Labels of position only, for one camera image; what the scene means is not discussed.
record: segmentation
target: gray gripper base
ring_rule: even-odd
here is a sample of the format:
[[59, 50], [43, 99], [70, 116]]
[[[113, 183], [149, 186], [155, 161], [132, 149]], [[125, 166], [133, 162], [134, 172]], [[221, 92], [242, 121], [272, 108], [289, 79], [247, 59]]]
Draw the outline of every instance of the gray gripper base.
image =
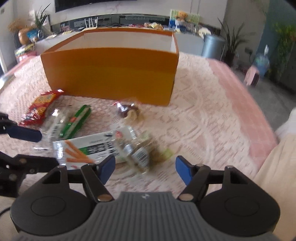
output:
[[89, 219], [65, 234], [40, 237], [20, 232], [14, 241], [279, 241], [272, 233], [234, 237], [207, 224], [195, 204], [169, 192], [122, 192], [99, 203]]

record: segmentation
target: green snack package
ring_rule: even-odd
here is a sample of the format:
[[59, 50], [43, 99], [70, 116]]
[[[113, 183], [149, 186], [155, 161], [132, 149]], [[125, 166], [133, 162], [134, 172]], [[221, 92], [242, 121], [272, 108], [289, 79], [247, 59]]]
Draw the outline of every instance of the green snack package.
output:
[[81, 128], [85, 120], [91, 113], [90, 105], [82, 106], [79, 111], [69, 120], [68, 124], [60, 133], [60, 138], [67, 140], [75, 136], [76, 132]]

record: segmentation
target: open box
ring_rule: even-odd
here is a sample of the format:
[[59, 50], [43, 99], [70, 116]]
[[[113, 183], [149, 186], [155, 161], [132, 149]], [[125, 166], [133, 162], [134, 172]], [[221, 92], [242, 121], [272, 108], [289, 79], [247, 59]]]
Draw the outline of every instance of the open box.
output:
[[168, 105], [179, 51], [172, 32], [86, 30], [41, 54], [50, 87], [66, 95]]

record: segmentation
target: silver trash can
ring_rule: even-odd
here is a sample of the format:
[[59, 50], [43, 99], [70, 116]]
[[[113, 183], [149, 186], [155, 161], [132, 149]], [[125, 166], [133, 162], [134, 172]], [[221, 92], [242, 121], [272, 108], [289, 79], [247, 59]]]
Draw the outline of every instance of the silver trash can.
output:
[[225, 39], [217, 35], [205, 35], [202, 56], [221, 60], [225, 49]]

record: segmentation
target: television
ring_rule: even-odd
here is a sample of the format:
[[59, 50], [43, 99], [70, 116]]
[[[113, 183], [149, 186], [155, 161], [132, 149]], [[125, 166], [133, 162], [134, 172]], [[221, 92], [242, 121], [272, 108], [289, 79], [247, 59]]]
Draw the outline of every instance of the television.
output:
[[54, 0], [54, 1], [55, 1], [56, 12], [59, 12], [65, 9], [79, 7], [79, 6], [88, 5], [92, 3], [124, 1], [124, 0]]

